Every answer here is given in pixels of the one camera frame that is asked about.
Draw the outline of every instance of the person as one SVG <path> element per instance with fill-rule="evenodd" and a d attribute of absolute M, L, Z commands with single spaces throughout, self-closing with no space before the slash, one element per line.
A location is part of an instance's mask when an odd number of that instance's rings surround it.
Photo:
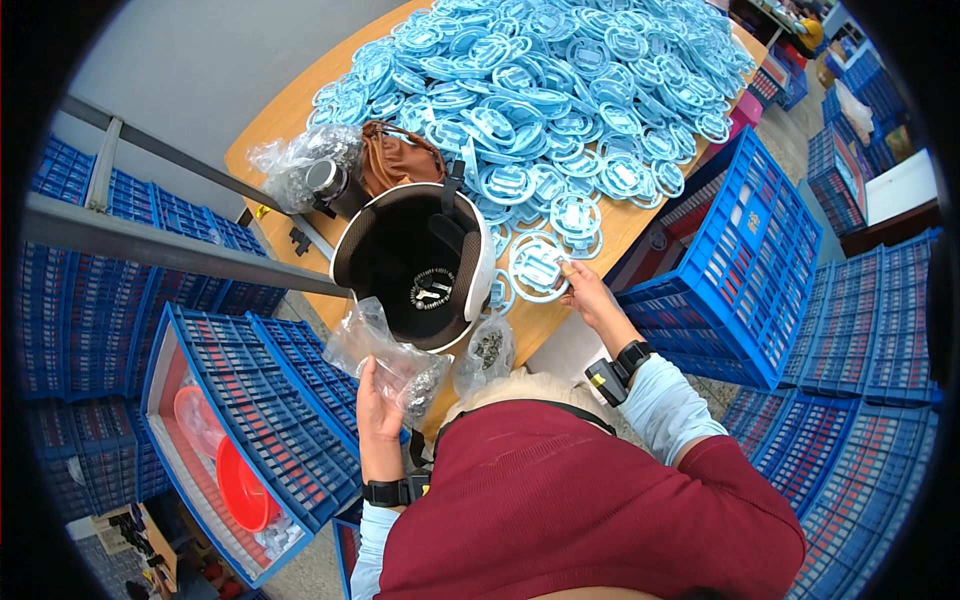
<path fill-rule="evenodd" d="M 643 341 L 596 273 L 572 261 L 561 298 L 612 357 Z M 404 477 L 403 415 L 372 384 L 357 395 L 363 481 Z M 365 501 L 354 600 L 782 598 L 805 554 L 786 499 L 650 354 L 617 407 L 648 454 L 618 439 L 586 382 L 524 369 L 449 410 L 427 492 Z"/>
<path fill-rule="evenodd" d="M 783 35 L 790 45 L 797 49 L 802 57 L 808 60 L 816 58 L 814 51 L 824 41 L 824 28 L 820 24 L 820 13 L 823 7 L 817 2 L 795 3 L 804 18 L 794 23 L 794 31 Z"/>

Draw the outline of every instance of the hand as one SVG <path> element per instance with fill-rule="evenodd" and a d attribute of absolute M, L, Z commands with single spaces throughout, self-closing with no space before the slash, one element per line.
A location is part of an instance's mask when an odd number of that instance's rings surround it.
<path fill-rule="evenodd" d="M 633 340 L 643 341 L 600 276 L 579 260 L 571 260 L 570 266 L 576 272 L 566 278 L 572 291 L 567 291 L 560 302 L 580 313 L 584 323 L 600 336 L 610 356 L 616 358 Z"/>
<path fill-rule="evenodd" d="M 367 358 L 360 373 L 357 390 L 357 433 L 371 441 L 397 443 L 403 425 L 403 411 L 395 403 L 385 400 L 376 388 L 376 359 Z"/>
<path fill-rule="evenodd" d="M 360 470 L 363 482 L 403 479 L 400 427 L 403 411 L 385 400 L 374 383 L 376 359 L 367 358 L 357 390 L 357 434 L 360 437 Z"/>

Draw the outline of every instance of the wooden table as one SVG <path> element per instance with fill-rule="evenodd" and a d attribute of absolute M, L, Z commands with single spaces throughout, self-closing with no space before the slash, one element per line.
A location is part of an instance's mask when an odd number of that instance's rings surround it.
<path fill-rule="evenodd" d="M 269 142 L 278 137 L 289 140 L 302 133 L 306 117 L 313 110 L 311 100 L 314 94 L 322 85 L 339 79 L 341 75 L 350 70 L 352 65 L 350 57 L 353 52 L 363 44 L 380 39 L 388 34 L 395 24 L 405 20 L 414 10 L 428 8 L 430 4 L 431 0 L 413 0 L 388 12 L 348 37 L 303 71 L 253 119 L 227 150 L 224 159 L 229 171 L 235 177 L 252 185 L 262 183 L 266 176 L 250 166 L 247 161 L 247 150 L 256 144 Z M 743 41 L 756 63 L 762 63 L 767 56 L 767 49 L 763 47 L 763 44 L 735 23 L 733 24 L 733 31 Z M 754 75 L 751 74 L 747 78 L 748 82 L 751 82 L 753 77 Z M 698 158 L 707 144 L 708 142 L 705 139 L 700 138 L 698 140 Z M 685 176 L 696 162 L 696 160 L 692 160 L 681 166 Z M 249 198 L 245 200 L 251 212 L 255 213 L 259 204 Z M 590 267 L 602 276 L 630 248 L 630 245 L 656 216 L 657 211 L 642 210 L 631 203 L 616 202 L 606 197 L 599 204 L 603 214 L 600 229 L 603 231 L 604 244 L 600 254 L 590 261 Z M 330 242 L 331 246 L 336 245 L 336 241 L 340 239 L 344 228 L 347 226 L 347 221 L 344 219 L 330 220 L 320 213 L 305 215 L 305 217 L 320 235 Z M 297 256 L 294 252 L 295 246 L 291 243 L 289 237 L 293 222 L 287 216 L 276 211 L 270 211 L 259 219 L 259 225 L 263 228 L 267 239 L 270 240 L 279 260 L 321 273 L 329 271 L 328 261 L 315 249 L 311 249 L 303 256 Z M 497 267 L 506 269 L 506 263 L 507 257 L 505 254 L 497 261 Z M 330 328 L 334 328 L 340 322 L 347 309 L 347 300 L 345 299 L 314 294 L 306 294 L 306 297 Z M 516 300 L 513 309 L 507 315 L 507 321 L 514 328 L 516 364 L 518 366 L 522 365 L 550 337 L 564 321 L 569 311 L 569 308 L 560 305 L 559 302 L 534 304 L 523 299 Z M 449 385 L 437 397 L 423 424 L 423 433 L 428 439 L 436 435 L 440 421 L 456 399 Z"/>

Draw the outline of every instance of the plastic bag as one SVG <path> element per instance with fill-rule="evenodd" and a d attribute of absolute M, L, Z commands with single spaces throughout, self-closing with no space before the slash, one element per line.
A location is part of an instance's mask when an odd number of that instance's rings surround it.
<path fill-rule="evenodd" d="M 514 330 L 498 313 L 482 322 L 470 336 L 467 350 L 453 363 L 453 391 L 461 401 L 514 368 Z"/>
<path fill-rule="evenodd" d="M 376 357 L 377 391 L 399 406 L 406 413 L 404 422 L 416 428 L 444 384 L 453 357 L 395 340 L 376 297 L 353 305 L 324 350 L 326 362 L 358 379 L 368 356 Z"/>
<path fill-rule="evenodd" d="M 352 176 L 362 178 L 361 128 L 353 125 L 317 125 L 290 140 L 275 139 L 247 150 L 247 160 L 267 174 L 260 189 L 288 214 L 313 210 L 313 194 L 306 186 L 306 173 L 324 158 L 331 158 Z"/>
<path fill-rule="evenodd" d="M 840 101 L 840 111 L 847 117 L 856 136 L 864 146 L 870 145 L 870 138 L 874 132 L 874 112 L 867 105 L 856 99 L 850 89 L 841 81 L 834 85 L 837 88 L 837 100 Z"/>
<path fill-rule="evenodd" d="M 174 398 L 174 417 L 190 445 L 207 458 L 215 460 L 217 448 L 227 434 L 189 369 Z"/>

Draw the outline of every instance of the blue storage bin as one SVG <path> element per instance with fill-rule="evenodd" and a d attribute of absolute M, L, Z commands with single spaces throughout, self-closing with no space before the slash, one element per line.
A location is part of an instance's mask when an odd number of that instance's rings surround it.
<path fill-rule="evenodd" d="M 820 104 L 820 108 L 824 113 L 824 126 L 833 125 L 846 144 L 851 144 L 855 141 L 862 147 L 859 138 L 856 136 L 856 132 L 853 130 L 853 125 L 850 124 L 850 120 L 844 116 L 843 111 L 840 109 L 840 99 L 837 97 L 836 87 L 831 86 L 827 90 L 827 95 L 824 96 L 824 101 Z"/>
<path fill-rule="evenodd" d="M 44 196 L 83 206 L 96 158 L 51 135 L 43 150 L 40 167 L 30 182 L 30 189 Z"/>
<path fill-rule="evenodd" d="M 806 180 L 838 236 L 867 226 L 866 180 L 833 124 L 807 143 Z"/>
<path fill-rule="evenodd" d="M 874 117 L 874 132 L 870 136 L 870 145 L 863 146 L 863 153 L 870 162 L 871 169 L 875 176 L 897 165 L 897 159 L 894 158 L 894 151 L 887 144 L 886 133 L 883 125 Z"/>
<path fill-rule="evenodd" d="M 785 390 L 769 393 L 740 388 L 720 422 L 740 444 L 748 460 L 763 446 L 770 426 L 778 421 L 781 407 L 791 395 L 792 392 Z"/>
<path fill-rule="evenodd" d="M 883 248 L 833 265 L 797 385 L 815 396 L 863 396 L 879 325 Z"/>
<path fill-rule="evenodd" d="M 789 357 L 787 357 L 786 366 L 783 367 L 783 377 L 780 378 L 782 388 L 796 387 L 800 382 L 800 377 L 804 373 L 804 365 L 806 365 L 806 357 L 810 352 L 810 346 L 813 344 L 813 337 L 817 333 L 817 327 L 820 326 L 820 315 L 823 313 L 824 299 L 827 297 L 827 289 L 832 278 L 832 262 L 817 268 L 817 273 L 813 277 L 810 300 L 806 304 L 804 319 L 800 322 L 797 339 L 793 343 Z"/>
<path fill-rule="evenodd" d="M 937 416 L 860 404 L 801 526 L 808 551 L 787 598 L 855 597 L 874 575 L 924 478 Z"/>
<path fill-rule="evenodd" d="M 767 55 L 756 70 L 749 89 L 766 110 L 787 93 L 789 86 L 790 72 L 772 56 Z"/>
<path fill-rule="evenodd" d="M 777 422 L 751 462 L 803 518 L 833 467 L 858 400 L 787 392 Z"/>
<path fill-rule="evenodd" d="M 266 251 L 260 246 L 260 242 L 257 241 L 250 228 L 246 228 L 239 223 L 233 223 L 209 208 L 206 210 L 206 217 L 210 226 L 220 235 L 221 239 L 218 243 L 222 246 L 248 254 L 256 254 L 264 258 L 267 257 Z"/>
<path fill-rule="evenodd" d="M 63 396 L 67 279 L 73 253 L 25 241 L 14 266 L 13 331 L 25 399 Z"/>
<path fill-rule="evenodd" d="M 133 333 L 155 269 L 73 252 L 67 287 L 69 364 L 64 398 L 127 392 Z"/>
<path fill-rule="evenodd" d="M 279 556 L 264 549 L 229 515 L 211 465 L 173 418 L 177 388 L 190 372 L 230 443 L 302 534 Z M 148 437 L 174 487 L 218 551 L 244 581 L 259 588 L 296 556 L 360 492 L 360 463 L 338 425 L 317 410 L 289 367 L 273 355 L 250 321 L 167 304 L 151 352 L 141 413 Z"/>
<path fill-rule="evenodd" d="M 879 121 L 896 117 L 898 112 L 905 110 L 890 75 L 871 51 L 864 52 L 849 64 L 840 81 L 857 100 L 873 110 Z"/>
<path fill-rule="evenodd" d="M 110 173 L 107 214 L 159 227 L 150 184 L 117 169 Z"/>
<path fill-rule="evenodd" d="M 774 46 L 773 53 L 777 61 L 790 72 L 790 84 L 786 91 L 777 98 L 777 104 L 782 106 L 784 110 L 790 110 L 806 97 L 806 73 L 804 68 L 787 54 L 786 50 Z"/>
<path fill-rule="evenodd" d="M 926 278 L 939 229 L 883 249 L 879 325 L 864 395 L 892 406 L 933 399 L 926 348 Z"/>
<path fill-rule="evenodd" d="M 616 297 L 682 371 L 773 390 L 806 309 L 823 230 L 750 128 L 671 205 L 724 170 L 679 266 Z"/>
<path fill-rule="evenodd" d="M 350 600 L 350 577 L 360 555 L 360 518 L 363 515 L 363 500 L 357 500 L 333 520 L 333 547 L 337 550 L 337 565 L 340 567 L 340 583 L 344 597 Z"/>
<path fill-rule="evenodd" d="M 260 339 L 271 346 L 271 354 L 289 365 L 288 376 L 297 378 L 303 388 L 312 392 L 319 410 L 326 410 L 336 419 L 344 438 L 359 441 L 356 380 L 326 364 L 324 343 L 310 325 L 306 321 L 262 319 L 252 313 L 247 318 Z"/>
<path fill-rule="evenodd" d="M 205 206 L 196 206 L 171 194 L 156 183 L 150 184 L 157 226 L 195 240 L 217 243 L 217 231 L 210 224 Z"/>
<path fill-rule="evenodd" d="M 44 399 L 27 410 L 40 471 L 63 522 L 98 516 L 170 488 L 142 460 L 153 452 L 130 402 Z"/>
<path fill-rule="evenodd" d="M 310 531 L 320 531 L 360 490 L 359 459 L 338 425 L 287 378 L 247 319 L 167 304 L 158 341 L 168 324 L 254 472 Z"/>

